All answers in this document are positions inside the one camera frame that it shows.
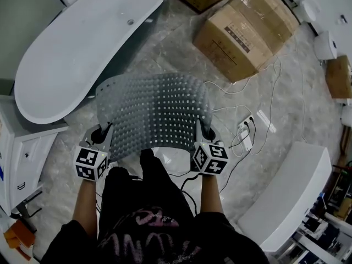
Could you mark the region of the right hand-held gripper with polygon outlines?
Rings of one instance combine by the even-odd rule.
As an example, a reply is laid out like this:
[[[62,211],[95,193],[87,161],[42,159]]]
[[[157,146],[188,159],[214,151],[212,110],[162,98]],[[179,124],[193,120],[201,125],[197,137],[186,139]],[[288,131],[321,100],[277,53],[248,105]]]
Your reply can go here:
[[[206,175],[220,175],[229,162],[220,132],[213,126],[203,135],[203,125],[198,119],[195,128],[195,151],[191,155],[191,171]]]

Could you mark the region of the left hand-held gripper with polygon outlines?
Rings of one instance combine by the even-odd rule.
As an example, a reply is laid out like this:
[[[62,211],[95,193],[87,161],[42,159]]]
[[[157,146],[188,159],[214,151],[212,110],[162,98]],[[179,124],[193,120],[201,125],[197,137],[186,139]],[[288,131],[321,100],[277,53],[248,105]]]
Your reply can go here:
[[[78,177],[89,181],[98,181],[102,177],[109,164],[112,135],[112,123],[105,129],[97,124],[86,131],[74,153],[73,163]]]

